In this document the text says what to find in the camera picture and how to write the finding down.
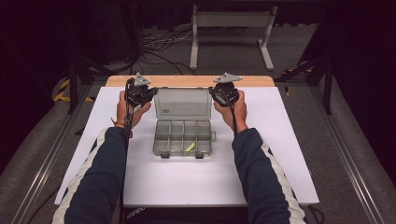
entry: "person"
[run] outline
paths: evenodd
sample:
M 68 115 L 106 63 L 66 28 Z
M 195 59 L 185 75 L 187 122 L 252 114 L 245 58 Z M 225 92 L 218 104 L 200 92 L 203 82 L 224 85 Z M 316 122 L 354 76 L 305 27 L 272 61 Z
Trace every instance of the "person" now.
M 98 134 L 88 159 L 70 182 L 52 223 L 111 223 L 126 167 L 124 94 L 120 92 L 114 127 Z M 150 106 L 147 103 L 134 112 L 133 127 Z M 216 102 L 214 107 L 233 130 L 230 108 Z M 245 94 L 239 91 L 239 100 L 234 104 L 237 135 L 232 147 L 248 205 L 248 223 L 305 223 L 304 210 L 295 199 L 289 181 L 259 132 L 248 127 L 247 115 Z

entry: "gray floor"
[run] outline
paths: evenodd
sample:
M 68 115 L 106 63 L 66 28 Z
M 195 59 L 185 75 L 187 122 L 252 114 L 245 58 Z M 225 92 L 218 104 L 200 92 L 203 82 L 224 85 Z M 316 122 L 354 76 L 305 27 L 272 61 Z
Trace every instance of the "gray floor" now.
M 207 30 L 200 35 L 198 58 L 198 75 L 221 75 L 228 72 L 235 75 L 268 75 L 279 77 L 285 69 L 296 66 L 309 38 L 316 26 L 284 26 L 275 27 L 271 33 L 268 49 L 272 57 L 275 71 L 268 72 L 262 60 L 257 39 L 261 38 L 259 29 L 246 29 L 239 35 L 233 35 L 230 30 Z M 190 63 L 191 42 L 183 40 L 165 51 L 154 51 L 174 63 Z M 146 54 L 150 63 L 166 63 L 164 60 Z M 192 71 L 180 66 L 185 75 Z M 169 64 L 134 64 L 133 71 L 144 75 L 178 74 L 176 68 Z M 316 102 L 313 92 L 320 91 L 321 84 L 316 88 L 306 87 L 298 76 L 288 82 L 290 96 L 284 91 L 286 84 L 278 83 L 285 107 L 293 126 L 308 168 L 313 173 L 312 178 L 320 199 L 315 207 L 323 212 L 325 223 L 396 223 L 396 190 L 388 176 L 380 166 L 374 152 L 370 148 L 357 121 L 349 110 L 336 82 L 332 86 L 332 115 L 322 113 L 322 107 Z M 95 96 L 104 81 L 97 80 L 90 88 L 89 96 Z M 32 201 L 30 217 L 37 207 L 61 184 L 68 163 L 73 157 L 79 136 L 75 132 L 85 126 L 93 102 L 83 102 L 81 108 L 75 111 L 74 121 L 65 136 L 60 155 L 51 172 L 44 179 L 43 189 L 38 191 L 36 200 Z M 26 193 L 35 180 L 37 171 L 46 159 L 53 144 L 59 140 L 58 133 L 64 125 L 69 104 L 56 102 L 56 106 L 36 125 L 22 143 L 7 169 L 0 176 L 0 223 L 10 223 L 17 214 Z M 339 150 L 339 140 L 334 137 L 328 121 L 333 120 L 342 136 L 348 155 L 354 162 L 357 174 L 361 175 L 362 183 L 355 184 L 355 175 L 349 172 L 350 163 L 345 163 Z M 362 198 L 359 187 L 364 186 L 370 193 Z M 380 217 L 375 217 L 376 211 L 370 211 L 364 202 L 374 202 Z M 50 223 L 56 209 L 54 196 L 39 210 L 32 223 Z M 316 223 L 311 212 L 304 207 L 310 223 Z

